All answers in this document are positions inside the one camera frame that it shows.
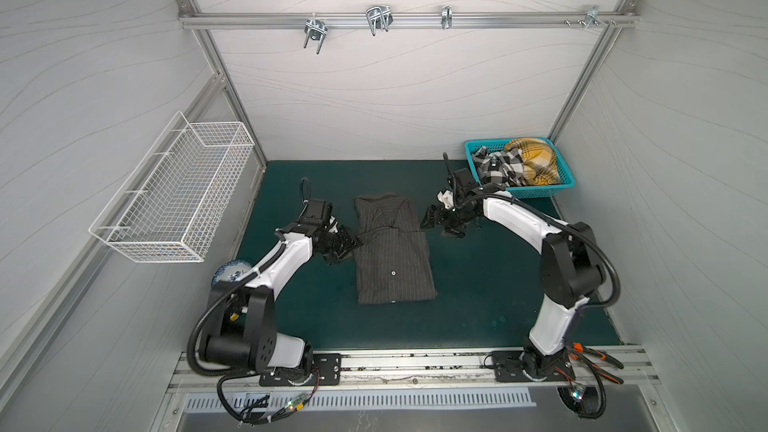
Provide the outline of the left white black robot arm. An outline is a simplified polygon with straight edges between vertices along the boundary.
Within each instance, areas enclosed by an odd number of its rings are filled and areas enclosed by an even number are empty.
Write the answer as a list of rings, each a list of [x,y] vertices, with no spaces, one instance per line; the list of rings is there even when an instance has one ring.
[[[187,343],[187,363],[194,373],[221,377],[274,369],[294,381],[312,374],[311,344],[277,331],[277,298],[314,254],[337,264],[349,259],[361,241],[336,222],[317,227],[293,223],[275,234],[277,244],[260,262],[212,286],[207,309]]]

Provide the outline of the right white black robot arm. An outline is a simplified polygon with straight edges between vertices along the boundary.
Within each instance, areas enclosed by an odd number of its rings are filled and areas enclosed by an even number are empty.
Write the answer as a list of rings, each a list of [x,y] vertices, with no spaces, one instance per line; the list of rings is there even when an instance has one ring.
[[[445,191],[438,200],[427,209],[424,228],[441,227],[447,235],[460,238],[468,223],[485,218],[539,253],[544,296],[517,363],[530,377],[541,380],[565,359],[577,316],[618,301],[621,282],[616,267],[597,245],[590,226],[555,219],[507,192]]]

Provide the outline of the dark grey striped shirt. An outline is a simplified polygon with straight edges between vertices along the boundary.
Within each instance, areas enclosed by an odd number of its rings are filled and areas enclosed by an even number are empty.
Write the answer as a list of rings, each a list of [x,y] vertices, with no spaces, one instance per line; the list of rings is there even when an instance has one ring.
[[[358,302],[436,299],[429,244],[413,201],[395,194],[362,195],[354,205],[361,242],[354,250]]]

